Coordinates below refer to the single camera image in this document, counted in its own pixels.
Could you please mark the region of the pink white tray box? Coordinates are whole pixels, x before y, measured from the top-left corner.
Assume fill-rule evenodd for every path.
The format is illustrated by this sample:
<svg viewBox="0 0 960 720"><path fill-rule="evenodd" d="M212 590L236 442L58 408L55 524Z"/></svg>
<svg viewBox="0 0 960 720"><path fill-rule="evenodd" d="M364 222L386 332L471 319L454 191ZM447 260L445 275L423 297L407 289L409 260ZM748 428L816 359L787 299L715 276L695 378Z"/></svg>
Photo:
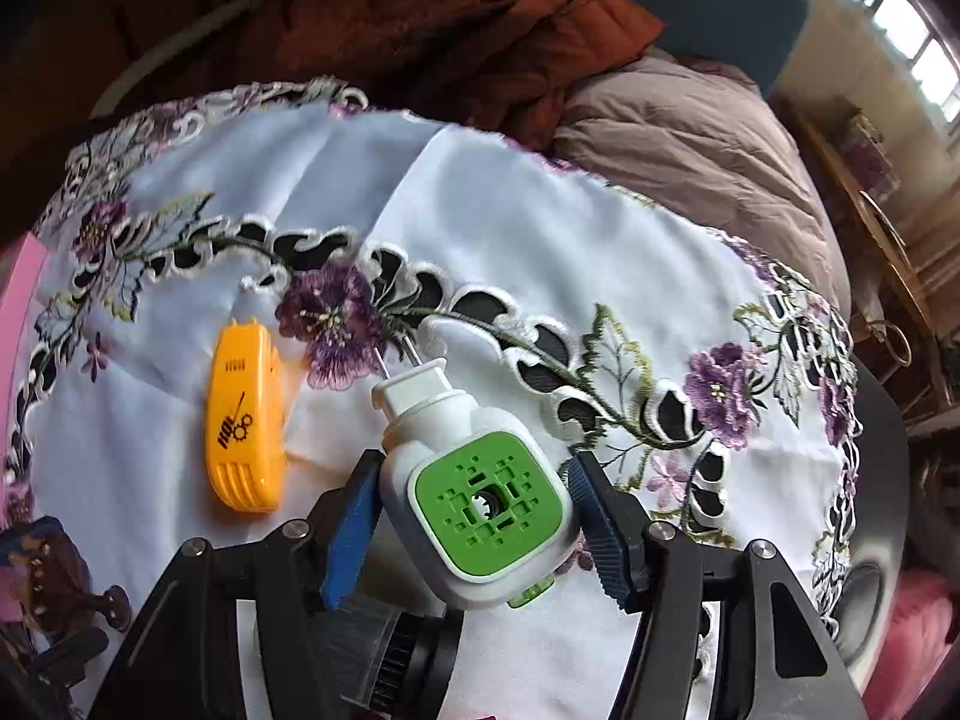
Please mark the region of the pink white tray box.
<svg viewBox="0 0 960 720"><path fill-rule="evenodd" d="M7 426L14 363L32 293L46 261L44 244L26 232L2 250L2 309L0 309L0 385L2 426Z"/></svg>

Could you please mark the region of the white green square device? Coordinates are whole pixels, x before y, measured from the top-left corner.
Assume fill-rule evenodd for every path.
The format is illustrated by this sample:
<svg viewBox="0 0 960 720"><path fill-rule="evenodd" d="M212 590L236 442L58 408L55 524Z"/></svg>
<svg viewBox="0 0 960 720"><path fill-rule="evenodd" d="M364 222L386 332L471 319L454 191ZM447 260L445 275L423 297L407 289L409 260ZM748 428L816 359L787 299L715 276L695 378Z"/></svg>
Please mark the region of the white green square device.
<svg viewBox="0 0 960 720"><path fill-rule="evenodd" d="M550 589L578 541L560 475L519 418L452 387L442 359L379 382L379 494L439 600L521 608Z"/></svg>

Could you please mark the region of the grey black cylinder part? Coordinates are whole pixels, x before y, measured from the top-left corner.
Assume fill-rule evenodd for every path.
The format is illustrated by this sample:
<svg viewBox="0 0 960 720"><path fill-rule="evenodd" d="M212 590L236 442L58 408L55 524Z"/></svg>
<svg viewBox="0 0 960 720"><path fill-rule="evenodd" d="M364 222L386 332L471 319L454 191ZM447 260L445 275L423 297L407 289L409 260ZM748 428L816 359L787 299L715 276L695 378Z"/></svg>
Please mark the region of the grey black cylinder part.
<svg viewBox="0 0 960 720"><path fill-rule="evenodd" d="M464 613L416 614L357 593L313 622L313 637L348 706L379 718L439 717Z"/></svg>

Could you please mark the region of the yellow plastic device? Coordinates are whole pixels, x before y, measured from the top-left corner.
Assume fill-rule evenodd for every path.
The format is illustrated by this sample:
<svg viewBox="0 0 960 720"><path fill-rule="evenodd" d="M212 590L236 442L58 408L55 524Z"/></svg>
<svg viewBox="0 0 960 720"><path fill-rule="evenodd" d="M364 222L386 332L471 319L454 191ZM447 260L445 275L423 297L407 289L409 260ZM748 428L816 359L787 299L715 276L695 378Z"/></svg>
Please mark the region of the yellow plastic device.
<svg viewBox="0 0 960 720"><path fill-rule="evenodd" d="M205 470L231 511L268 514L285 489L285 394L280 356L256 320L218 337L205 406Z"/></svg>

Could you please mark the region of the white floral embroidered tablecloth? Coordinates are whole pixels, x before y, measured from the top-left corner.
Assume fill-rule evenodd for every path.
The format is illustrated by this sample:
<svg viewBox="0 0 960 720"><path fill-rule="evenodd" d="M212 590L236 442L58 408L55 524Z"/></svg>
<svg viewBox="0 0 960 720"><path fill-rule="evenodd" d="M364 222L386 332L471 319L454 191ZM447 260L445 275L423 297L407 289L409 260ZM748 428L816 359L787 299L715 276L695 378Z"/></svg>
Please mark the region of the white floral embroidered tablecloth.
<svg viewBox="0 0 960 720"><path fill-rule="evenodd" d="M332 82L156 104L70 151L14 344L2 520L59 517L142 601L181 539L267 532L202 472L228 323L293 381L283 512L381 434L386 319L553 463L594 445L617 488L711 548L766 536L823 621L850 570L857 387L830 278L498 133L368 109Z"/></svg>

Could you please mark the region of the purple box on shelf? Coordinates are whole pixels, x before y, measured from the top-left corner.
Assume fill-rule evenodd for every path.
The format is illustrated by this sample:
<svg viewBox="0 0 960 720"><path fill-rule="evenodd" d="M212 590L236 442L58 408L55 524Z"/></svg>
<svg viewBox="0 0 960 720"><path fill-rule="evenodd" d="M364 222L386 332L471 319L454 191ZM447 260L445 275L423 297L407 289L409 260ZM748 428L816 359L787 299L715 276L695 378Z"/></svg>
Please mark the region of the purple box on shelf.
<svg viewBox="0 0 960 720"><path fill-rule="evenodd" d="M876 202L885 202L900 188L900 177L885 151L884 137L862 110L844 124L839 149L862 190Z"/></svg>

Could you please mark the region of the beige pink duvet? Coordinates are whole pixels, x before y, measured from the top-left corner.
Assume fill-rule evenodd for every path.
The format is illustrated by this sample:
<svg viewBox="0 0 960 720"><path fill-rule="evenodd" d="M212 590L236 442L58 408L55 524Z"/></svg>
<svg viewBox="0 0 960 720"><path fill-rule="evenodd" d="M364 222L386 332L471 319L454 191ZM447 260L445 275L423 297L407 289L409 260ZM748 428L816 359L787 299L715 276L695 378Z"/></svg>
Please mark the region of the beige pink duvet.
<svg viewBox="0 0 960 720"><path fill-rule="evenodd" d="M793 135L739 67L651 47L579 83L551 146L562 160L754 244L851 314L827 208Z"/></svg>

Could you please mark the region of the rust brown quilted jacket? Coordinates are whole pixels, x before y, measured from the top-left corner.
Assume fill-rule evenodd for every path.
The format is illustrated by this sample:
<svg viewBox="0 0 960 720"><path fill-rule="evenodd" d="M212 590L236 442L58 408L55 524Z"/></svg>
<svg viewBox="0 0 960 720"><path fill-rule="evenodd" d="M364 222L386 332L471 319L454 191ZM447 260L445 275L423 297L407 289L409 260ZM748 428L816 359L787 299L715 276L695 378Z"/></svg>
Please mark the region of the rust brown quilted jacket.
<svg viewBox="0 0 960 720"><path fill-rule="evenodd" d="M376 106L544 151L573 88L663 29L633 0L260 0L172 60L156 94L331 75Z"/></svg>

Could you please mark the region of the brown studded round part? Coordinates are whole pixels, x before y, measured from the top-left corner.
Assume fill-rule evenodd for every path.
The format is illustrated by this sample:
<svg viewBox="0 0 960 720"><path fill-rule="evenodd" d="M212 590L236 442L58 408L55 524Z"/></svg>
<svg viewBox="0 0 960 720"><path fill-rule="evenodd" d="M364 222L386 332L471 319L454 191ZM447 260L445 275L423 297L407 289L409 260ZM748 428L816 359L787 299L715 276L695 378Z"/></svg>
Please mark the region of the brown studded round part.
<svg viewBox="0 0 960 720"><path fill-rule="evenodd" d="M65 639L93 624L96 614L127 632L133 614L121 585L91 590L88 564L60 520L41 517L2 533L2 567L13 571L13 600L49 639Z"/></svg>

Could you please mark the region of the wooden side shelf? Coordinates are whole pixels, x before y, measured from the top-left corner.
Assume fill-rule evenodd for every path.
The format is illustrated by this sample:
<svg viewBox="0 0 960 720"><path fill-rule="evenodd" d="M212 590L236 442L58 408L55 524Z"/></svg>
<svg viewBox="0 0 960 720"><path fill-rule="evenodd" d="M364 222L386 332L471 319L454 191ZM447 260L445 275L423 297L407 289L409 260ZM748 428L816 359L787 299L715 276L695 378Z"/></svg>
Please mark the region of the wooden side shelf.
<svg viewBox="0 0 960 720"><path fill-rule="evenodd" d="M952 408L931 309L892 225L809 115L784 96L775 99L775 110L796 140L838 239L857 355L910 426Z"/></svg>

